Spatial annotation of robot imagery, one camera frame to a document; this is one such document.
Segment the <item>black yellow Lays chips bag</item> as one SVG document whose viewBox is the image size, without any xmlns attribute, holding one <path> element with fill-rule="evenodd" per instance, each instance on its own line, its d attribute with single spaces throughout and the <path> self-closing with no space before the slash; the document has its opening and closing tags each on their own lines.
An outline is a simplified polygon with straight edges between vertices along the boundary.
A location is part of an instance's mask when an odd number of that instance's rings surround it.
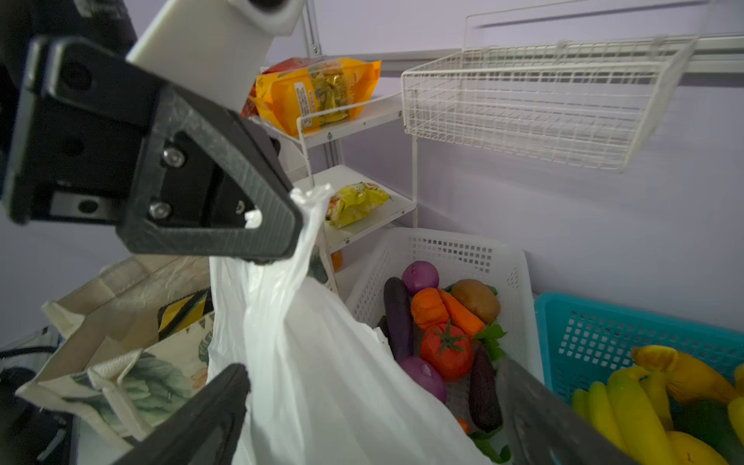
<svg viewBox="0 0 744 465">
<path fill-rule="evenodd" d="M 158 310 L 158 338 L 167 339 L 175 333 L 188 329 L 213 312 L 211 288 L 184 296 Z"/>
</svg>

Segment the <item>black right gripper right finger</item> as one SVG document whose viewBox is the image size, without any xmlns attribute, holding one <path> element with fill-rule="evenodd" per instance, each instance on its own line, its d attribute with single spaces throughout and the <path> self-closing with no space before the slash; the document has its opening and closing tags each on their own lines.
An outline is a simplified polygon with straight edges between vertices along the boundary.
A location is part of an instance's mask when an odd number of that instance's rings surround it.
<svg viewBox="0 0 744 465">
<path fill-rule="evenodd" d="M 634 464 L 520 364 L 505 358 L 496 391 L 515 464 Z"/>
</svg>

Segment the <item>canvas floral tote bag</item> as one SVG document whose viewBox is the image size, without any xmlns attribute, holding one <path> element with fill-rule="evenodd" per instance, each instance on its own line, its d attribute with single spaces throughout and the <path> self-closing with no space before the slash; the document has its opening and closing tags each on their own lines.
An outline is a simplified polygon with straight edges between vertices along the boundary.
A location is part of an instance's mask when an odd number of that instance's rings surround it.
<svg viewBox="0 0 744 465">
<path fill-rule="evenodd" d="M 63 338 L 17 396 L 72 414 L 127 451 L 207 382 L 213 312 L 160 341 L 158 310 L 209 288 L 202 257 L 137 255 L 42 310 Z"/>
</svg>

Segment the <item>white plastic grocery bag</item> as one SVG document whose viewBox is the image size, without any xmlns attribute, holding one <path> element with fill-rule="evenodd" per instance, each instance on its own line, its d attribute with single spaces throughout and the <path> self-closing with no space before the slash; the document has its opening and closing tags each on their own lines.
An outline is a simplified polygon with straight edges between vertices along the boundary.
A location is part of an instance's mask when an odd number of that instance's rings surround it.
<svg viewBox="0 0 744 465">
<path fill-rule="evenodd" d="M 236 464 L 484 464 L 448 408 L 393 359 L 379 331 L 308 274 L 331 188 L 294 189 L 294 255 L 270 265 L 213 257 L 208 375 L 250 380 Z"/>
</svg>

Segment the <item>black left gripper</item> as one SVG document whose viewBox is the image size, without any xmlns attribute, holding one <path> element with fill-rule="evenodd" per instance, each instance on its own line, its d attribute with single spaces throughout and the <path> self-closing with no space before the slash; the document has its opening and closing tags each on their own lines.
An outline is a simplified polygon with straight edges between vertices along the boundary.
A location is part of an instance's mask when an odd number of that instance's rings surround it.
<svg viewBox="0 0 744 465">
<path fill-rule="evenodd" d="M 121 1 L 1 5 L 1 201 L 118 224 L 133 253 L 290 258 L 303 219 L 265 131 L 125 60 Z"/>
</svg>

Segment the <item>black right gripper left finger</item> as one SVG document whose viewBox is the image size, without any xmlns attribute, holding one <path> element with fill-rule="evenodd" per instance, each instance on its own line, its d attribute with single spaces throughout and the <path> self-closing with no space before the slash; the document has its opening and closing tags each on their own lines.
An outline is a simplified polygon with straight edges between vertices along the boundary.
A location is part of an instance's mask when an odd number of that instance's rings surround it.
<svg viewBox="0 0 744 465">
<path fill-rule="evenodd" d="M 231 464 L 251 391 L 247 369 L 233 363 L 116 461 L 120 465 Z"/>
</svg>

